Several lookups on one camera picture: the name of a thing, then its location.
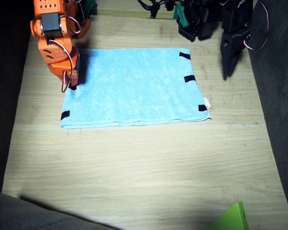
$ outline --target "gray fabric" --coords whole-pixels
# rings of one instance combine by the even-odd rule
[[[278,173],[288,201],[288,0],[264,2],[270,13],[268,40],[262,49],[249,53]],[[250,45],[258,47],[265,33],[266,15],[258,2],[253,12]]]
[[[0,230],[113,230],[0,193]]]

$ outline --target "black cable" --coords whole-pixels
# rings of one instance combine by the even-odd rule
[[[155,18],[159,9],[160,9],[160,5],[164,4],[164,0],[161,0],[159,2],[157,2],[156,0],[150,0],[152,2],[152,6],[149,6],[147,4],[145,4],[144,2],[142,2],[141,0],[138,0],[138,2],[140,3],[140,5],[147,11],[150,11],[150,18]]]
[[[269,11],[268,11],[266,5],[264,4],[264,2],[263,2],[262,0],[259,0],[259,2],[260,2],[260,3],[262,4],[262,6],[264,7],[264,10],[265,10],[266,15],[267,15],[267,26],[268,26],[268,28],[267,28],[267,35],[266,35],[266,37],[265,37],[264,42],[263,42],[263,43],[261,44],[261,46],[259,46],[258,48],[251,48],[251,47],[249,47],[248,44],[246,43],[246,41],[243,40],[243,44],[244,44],[244,46],[245,46],[248,50],[258,50],[258,49],[261,49],[261,48],[265,45],[265,43],[267,42],[268,35],[269,35],[269,30],[270,30]]]

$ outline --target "towel tag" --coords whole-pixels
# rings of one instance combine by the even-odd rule
[[[211,108],[211,104],[209,103],[208,99],[206,97],[204,97],[204,102],[205,102],[205,106],[210,109]]]
[[[206,108],[206,106],[204,104],[198,105],[198,111],[203,112],[203,111],[206,111],[206,110],[207,110],[207,108]]]
[[[61,116],[61,120],[63,120],[63,119],[66,118],[66,117],[69,117],[70,114],[71,114],[70,110],[63,112],[63,113],[62,113],[62,116]]]
[[[184,82],[187,83],[189,81],[196,81],[195,76],[194,75],[190,75],[190,76],[186,76],[184,77]]]
[[[185,53],[180,52],[180,53],[179,53],[179,57],[185,57],[186,59],[191,60],[190,54],[185,54]]]

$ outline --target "green object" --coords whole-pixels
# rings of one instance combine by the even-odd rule
[[[90,15],[97,15],[97,4],[95,0],[86,1],[83,7],[84,18],[87,18]]]
[[[241,201],[223,213],[207,230],[249,230],[248,218]]]
[[[179,18],[179,21],[180,21],[183,28],[189,26],[189,23],[186,19],[186,16],[184,15],[183,8],[182,8],[181,4],[177,4],[175,7],[173,19],[177,20],[177,18]]]

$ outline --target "green component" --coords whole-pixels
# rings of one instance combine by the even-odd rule
[[[97,4],[95,0],[85,1],[85,5],[83,6],[83,14],[84,18],[87,18],[90,15],[97,15]]]
[[[184,15],[183,8],[182,8],[181,4],[177,4],[175,7],[173,19],[177,20],[177,17],[179,18],[179,21],[180,21],[183,28],[189,26],[189,23],[186,19],[186,16]]]
[[[207,230],[249,230],[248,218],[241,201],[223,213]]]

